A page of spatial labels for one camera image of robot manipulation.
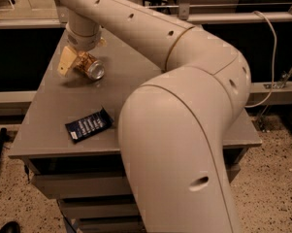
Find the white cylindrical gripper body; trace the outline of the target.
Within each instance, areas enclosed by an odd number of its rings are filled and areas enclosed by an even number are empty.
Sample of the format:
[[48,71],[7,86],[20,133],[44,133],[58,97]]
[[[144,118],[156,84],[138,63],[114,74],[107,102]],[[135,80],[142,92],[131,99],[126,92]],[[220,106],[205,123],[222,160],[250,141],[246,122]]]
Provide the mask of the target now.
[[101,26],[70,10],[66,24],[68,45],[76,51],[93,50],[101,39]]

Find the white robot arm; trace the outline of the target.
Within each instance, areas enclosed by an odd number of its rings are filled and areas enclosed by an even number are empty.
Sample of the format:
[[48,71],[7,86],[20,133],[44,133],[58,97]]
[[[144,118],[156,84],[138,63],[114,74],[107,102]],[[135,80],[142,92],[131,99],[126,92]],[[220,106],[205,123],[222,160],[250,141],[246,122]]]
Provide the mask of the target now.
[[127,0],[59,0],[71,23],[93,21],[162,71],[124,103],[118,140],[147,233],[242,233],[223,136],[248,99],[250,70],[200,26]]

